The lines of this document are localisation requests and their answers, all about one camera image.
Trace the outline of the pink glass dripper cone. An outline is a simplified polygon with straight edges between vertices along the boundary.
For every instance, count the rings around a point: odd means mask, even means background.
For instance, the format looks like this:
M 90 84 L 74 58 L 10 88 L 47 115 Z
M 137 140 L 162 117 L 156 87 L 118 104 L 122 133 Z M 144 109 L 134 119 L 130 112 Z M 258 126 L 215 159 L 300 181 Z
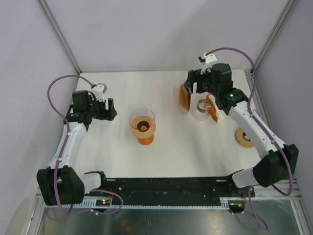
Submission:
M 154 113 L 147 108 L 137 108 L 129 115 L 130 126 L 139 131 L 148 131 L 155 123 Z

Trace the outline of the orange glass beaker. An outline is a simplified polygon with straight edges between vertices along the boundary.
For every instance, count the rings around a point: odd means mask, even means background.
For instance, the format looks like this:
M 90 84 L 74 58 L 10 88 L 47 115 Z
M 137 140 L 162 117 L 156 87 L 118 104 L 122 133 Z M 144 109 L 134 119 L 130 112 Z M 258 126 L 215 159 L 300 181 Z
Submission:
M 150 145 L 154 141 L 154 135 L 144 139 L 138 138 L 137 140 L 141 145 Z

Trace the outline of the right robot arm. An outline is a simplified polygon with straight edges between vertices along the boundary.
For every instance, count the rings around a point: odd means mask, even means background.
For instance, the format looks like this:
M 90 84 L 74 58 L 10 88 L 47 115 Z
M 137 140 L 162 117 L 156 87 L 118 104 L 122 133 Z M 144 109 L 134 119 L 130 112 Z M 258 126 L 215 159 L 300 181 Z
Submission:
M 293 179 L 298 148 L 277 137 L 251 110 L 248 97 L 233 86 L 229 64 L 214 64 L 210 71 L 204 73 L 190 70 L 183 86 L 189 94 L 212 94 L 218 108 L 243 129 L 259 154 L 261 160 L 256 166 L 233 173 L 232 180 L 225 184 L 230 196 L 238 196 L 247 186 L 267 188 L 283 179 Z

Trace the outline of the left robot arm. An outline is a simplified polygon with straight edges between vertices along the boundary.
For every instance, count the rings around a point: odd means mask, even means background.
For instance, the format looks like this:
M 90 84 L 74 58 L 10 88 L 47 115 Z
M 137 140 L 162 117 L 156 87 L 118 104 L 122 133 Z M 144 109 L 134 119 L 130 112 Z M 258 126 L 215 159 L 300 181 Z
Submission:
M 73 92 L 57 151 L 46 169 L 37 173 L 44 202 L 48 206 L 80 204 L 85 194 L 93 191 L 104 195 L 108 190 L 103 171 L 75 172 L 79 148 L 94 119 L 112 121 L 117 112 L 112 98 L 105 99 L 106 87 Z

